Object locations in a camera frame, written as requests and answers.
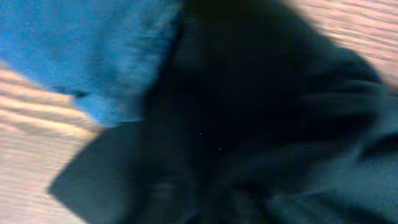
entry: blue cloth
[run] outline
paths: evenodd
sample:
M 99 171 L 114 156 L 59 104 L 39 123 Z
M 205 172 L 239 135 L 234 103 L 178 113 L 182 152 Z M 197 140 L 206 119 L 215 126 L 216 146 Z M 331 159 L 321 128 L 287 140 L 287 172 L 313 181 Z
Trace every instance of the blue cloth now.
M 142 119 L 180 0 L 3 0 L 0 60 L 104 126 Z

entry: dark jacket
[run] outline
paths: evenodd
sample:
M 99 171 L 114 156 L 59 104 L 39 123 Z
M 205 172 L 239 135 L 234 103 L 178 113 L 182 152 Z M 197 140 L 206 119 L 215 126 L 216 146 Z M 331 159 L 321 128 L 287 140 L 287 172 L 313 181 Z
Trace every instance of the dark jacket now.
M 146 120 L 50 193 L 88 223 L 397 223 L 397 98 L 287 7 L 228 2 L 188 11 Z

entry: blue fabric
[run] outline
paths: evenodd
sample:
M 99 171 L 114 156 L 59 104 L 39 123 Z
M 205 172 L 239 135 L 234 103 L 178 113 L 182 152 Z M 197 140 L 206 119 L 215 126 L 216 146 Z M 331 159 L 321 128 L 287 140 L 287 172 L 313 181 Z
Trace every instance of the blue fabric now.
M 0 60 L 104 126 L 142 119 L 180 0 L 3 0 Z

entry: blue towel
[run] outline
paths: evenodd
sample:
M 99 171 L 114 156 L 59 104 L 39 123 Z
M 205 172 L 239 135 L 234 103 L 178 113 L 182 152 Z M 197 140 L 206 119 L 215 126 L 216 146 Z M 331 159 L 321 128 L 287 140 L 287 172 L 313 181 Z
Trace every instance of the blue towel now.
M 2 0 L 0 60 L 104 126 L 142 119 L 181 0 Z

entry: wooden table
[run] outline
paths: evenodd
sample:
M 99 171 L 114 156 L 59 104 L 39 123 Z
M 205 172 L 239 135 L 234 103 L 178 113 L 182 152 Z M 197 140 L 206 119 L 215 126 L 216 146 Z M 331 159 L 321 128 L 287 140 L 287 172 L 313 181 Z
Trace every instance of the wooden table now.
M 398 86 L 398 2 L 290 0 L 320 30 Z M 82 223 L 45 188 L 101 128 L 67 96 L 0 70 L 0 224 Z

